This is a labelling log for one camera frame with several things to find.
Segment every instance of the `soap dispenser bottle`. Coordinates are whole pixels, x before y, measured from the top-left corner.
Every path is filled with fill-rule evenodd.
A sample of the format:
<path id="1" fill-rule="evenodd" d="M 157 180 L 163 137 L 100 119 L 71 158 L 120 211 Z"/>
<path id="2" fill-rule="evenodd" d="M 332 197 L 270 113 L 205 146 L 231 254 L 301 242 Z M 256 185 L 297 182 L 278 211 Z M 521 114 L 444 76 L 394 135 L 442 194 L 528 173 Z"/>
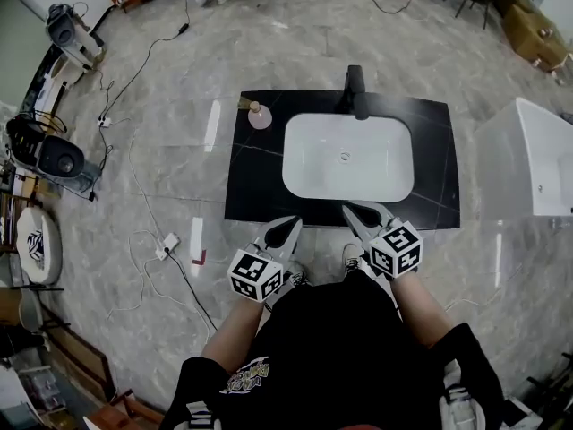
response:
<path id="1" fill-rule="evenodd" d="M 272 122 L 270 110 L 257 101 L 253 101 L 249 104 L 249 114 L 247 117 L 249 118 L 249 123 L 251 123 L 251 126 L 255 129 L 266 129 Z"/>

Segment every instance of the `faucet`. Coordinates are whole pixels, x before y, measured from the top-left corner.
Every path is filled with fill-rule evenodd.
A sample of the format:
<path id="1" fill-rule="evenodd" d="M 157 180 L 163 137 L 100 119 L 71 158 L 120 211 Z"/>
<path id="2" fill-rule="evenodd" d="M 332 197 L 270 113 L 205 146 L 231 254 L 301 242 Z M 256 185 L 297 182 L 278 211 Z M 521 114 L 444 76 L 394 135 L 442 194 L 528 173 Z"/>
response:
<path id="1" fill-rule="evenodd" d="M 336 113 L 353 113 L 356 119 L 363 121 L 370 117 L 366 88 L 360 65 L 349 65 L 342 98 L 336 106 Z"/>

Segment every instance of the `tiled floor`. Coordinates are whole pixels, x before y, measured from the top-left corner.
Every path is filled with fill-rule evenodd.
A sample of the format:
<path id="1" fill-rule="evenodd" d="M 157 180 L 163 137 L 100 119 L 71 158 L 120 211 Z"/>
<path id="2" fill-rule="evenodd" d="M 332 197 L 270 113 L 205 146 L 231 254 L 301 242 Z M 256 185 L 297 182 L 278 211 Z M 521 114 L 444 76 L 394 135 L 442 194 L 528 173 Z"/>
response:
<path id="1" fill-rule="evenodd" d="M 378 0 L 392 9 L 406 0 Z M 334 89 L 349 64 L 363 66 L 372 92 L 447 102 L 458 153 L 462 228 L 424 232 L 421 273 L 450 313 L 468 321 L 505 391 L 522 393 L 527 375 L 543 376 L 571 349 L 573 227 L 567 219 L 479 220 L 473 131 L 516 96 L 556 112 L 571 104 L 571 89 L 515 56 L 499 19 L 482 30 L 483 9 L 453 15 L 459 0 L 413 0 L 396 15 L 369 0 L 229 0 L 201 9 L 190 0 L 191 28 L 158 43 L 138 79 L 109 114 L 105 131 L 114 149 L 98 186 L 98 201 L 64 193 L 54 212 L 62 231 L 65 292 L 50 304 L 73 328 L 100 347 L 120 388 L 168 406 L 181 363 L 201 349 L 206 331 L 189 308 L 155 295 L 149 282 L 141 307 L 139 272 L 128 237 L 154 231 L 135 184 L 128 150 L 150 208 L 165 235 L 182 238 L 177 249 L 187 274 L 216 323 L 235 296 L 225 271 L 235 249 L 256 225 L 223 219 L 235 103 L 241 90 Z M 99 33 L 107 43 L 101 65 L 114 97 L 133 76 L 157 37 L 168 38 L 186 21 L 184 0 L 154 0 L 128 14 L 109 15 Z M 216 146 L 203 146 L 213 99 L 222 104 Z M 96 120 L 104 107 L 98 76 L 86 75 L 64 98 L 58 114 L 88 159 L 103 155 Z M 191 274 L 193 217 L 201 217 L 207 262 Z M 315 282 L 338 279 L 347 229 L 305 229 L 297 257 Z M 154 257 L 152 239 L 133 235 L 137 266 Z M 192 295 L 170 261 L 147 265 L 159 292 L 191 305 Z"/>

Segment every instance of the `fiducial marker cube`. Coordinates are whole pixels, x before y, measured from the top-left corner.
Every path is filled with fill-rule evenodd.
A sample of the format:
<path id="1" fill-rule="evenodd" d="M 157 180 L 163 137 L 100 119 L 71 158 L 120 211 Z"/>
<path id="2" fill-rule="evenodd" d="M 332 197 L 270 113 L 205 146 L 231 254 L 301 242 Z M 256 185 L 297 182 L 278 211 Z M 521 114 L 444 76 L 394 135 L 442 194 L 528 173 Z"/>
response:
<path id="1" fill-rule="evenodd" d="M 235 254 L 227 276 L 235 293 L 260 303 L 285 283 L 282 264 L 244 250 Z"/>
<path id="2" fill-rule="evenodd" d="M 409 221 L 369 243 L 370 263 L 392 279 L 411 271 L 422 261 L 423 239 Z"/>

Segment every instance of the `zebra print pillow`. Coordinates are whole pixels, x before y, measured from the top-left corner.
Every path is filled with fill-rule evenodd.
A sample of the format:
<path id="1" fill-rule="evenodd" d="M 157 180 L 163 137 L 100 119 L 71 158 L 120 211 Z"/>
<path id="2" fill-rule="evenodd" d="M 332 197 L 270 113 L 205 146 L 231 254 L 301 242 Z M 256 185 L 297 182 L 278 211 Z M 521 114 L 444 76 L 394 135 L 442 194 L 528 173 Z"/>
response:
<path id="1" fill-rule="evenodd" d="M 28 253 L 40 269 L 44 269 L 44 237 L 38 229 L 28 236 Z"/>

